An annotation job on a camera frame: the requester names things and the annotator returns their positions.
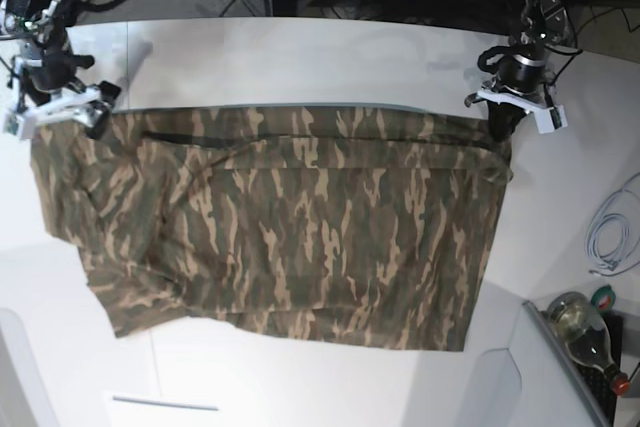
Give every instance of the camouflage garment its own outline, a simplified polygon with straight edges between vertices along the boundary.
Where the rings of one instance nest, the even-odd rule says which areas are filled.
[[[117,336],[184,316],[295,339],[458,351],[509,144],[373,108],[130,112],[32,145],[48,231]]]

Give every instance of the glass bottle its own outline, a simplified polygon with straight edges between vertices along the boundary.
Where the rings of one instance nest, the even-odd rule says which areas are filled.
[[[569,292],[551,302],[547,318],[574,362],[598,369],[611,390],[623,395],[631,383],[611,358],[611,337],[604,319],[589,300]]]

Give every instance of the white cable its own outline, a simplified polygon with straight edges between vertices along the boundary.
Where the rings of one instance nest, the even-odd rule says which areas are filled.
[[[630,247],[631,242],[633,242],[633,236],[631,235],[632,230],[629,219],[620,213],[611,212],[613,204],[625,195],[634,199],[640,210],[640,197],[629,189],[629,185],[638,177],[640,177],[640,172],[627,180],[620,190],[617,190],[607,197],[589,224],[587,235],[585,237],[585,252],[589,260],[591,260],[591,262],[593,262],[597,267],[596,269],[591,269],[589,271],[591,274],[599,275],[601,277],[616,277],[620,274],[624,274],[625,272],[629,272],[631,269],[635,269],[640,265],[640,260],[638,260],[631,266],[616,272],[616,269],[618,269],[620,264],[626,262],[629,257],[636,252],[638,245],[640,244],[640,235],[637,236],[637,240],[633,246]],[[620,227],[620,239],[618,240],[618,244],[612,251],[603,253],[600,251],[598,246],[600,234],[605,227],[611,227],[616,224]]]

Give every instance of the red bottle cap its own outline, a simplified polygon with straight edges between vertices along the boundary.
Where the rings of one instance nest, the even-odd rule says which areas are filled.
[[[618,396],[626,394],[629,387],[631,387],[631,382],[629,382],[627,374],[620,374],[611,382],[611,390]]]

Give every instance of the white tabletop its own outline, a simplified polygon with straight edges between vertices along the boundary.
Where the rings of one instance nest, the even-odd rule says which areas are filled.
[[[485,115],[483,108],[466,109],[463,100],[484,78],[475,67],[478,55],[501,41],[496,36],[447,29],[318,19],[103,24],[76,28],[72,39],[77,53],[91,53],[98,59],[96,67],[81,77],[117,81],[125,87],[123,109],[336,103],[476,118]],[[509,345],[523,299],[543,305],[560,292],[588,292],[603,284],[587,273],[584,231],[606,195],[640,170],[639,98],[640,66],[585,53],[559,82],[559,100],[566,106],[569,127],[542,136],[527,119],[518,128],[512,162],[515,176],[507,189],[465,354],[368,352],[369,360],[362,356],[361,363],[355,364],[345,353],[351,350],[333,346],[287,343],[278,351],[289,356],[303,351],[315,353],[313,358],[325,355],[344,369],[344,378],[336,378],[342,383],[346,376],[364,375],[381,362],[387,365],[386,374],[379,375],[384,386],[368,390],[365,396],[354,386],[351,394],[341,397],[345,408],[340,412],[350,425],[368,425],[373,418],[363,416],[365,404],[382,404],[392,392],[406,399],[406,405],[387,405],[386,425],[436,425],[429,420],[452,425],[462,398],[451,392],[463,390],[459,387],[478,355]],[[9,195],[0,196],[0,211],[19,215],[0,223],[0,251],[47,239],[28,169],[28,151],[11,140],[0,139],[3,168],[12,173],[3,179],[3,192]],[[640,269],[611,283],[621,302],[629,310],[636,309]],[[166,359],[167,366],[178,361],[181,366],[166,367],[160,375],[165,393],[179,395],[176,386],[203,391],[204,384],[191,381],[186,365],[193,372],[205,372],[207,367],[197,360],[201,357],[196,358],[195,351],[189,362],[184,359],[189,348],[201,350],[187,345],[189,338],[200,336],[213,342],[222,335],[207,325],[178,322],[154,334],[158,358]],[[253,337],[246,342],[258,345]],[[260,342],[266,346],[269,341]],[[256,369],[255,375],[259,369],[266,369],[265,376],[270,372],[263,364]],[[281,380],[281,387],[294,389],[294,395],[296,387],[287,384],[285,377]],[[403,385],[400,390],[392,388],[397,383]],[[269,400],[271,405],[276,405],[274,399]],[[281,419],[278,415],[289,408],[283,404],[284,410],[274,419]],[[318,413],[313,425],[329,423],[330,413],[323,415]]]

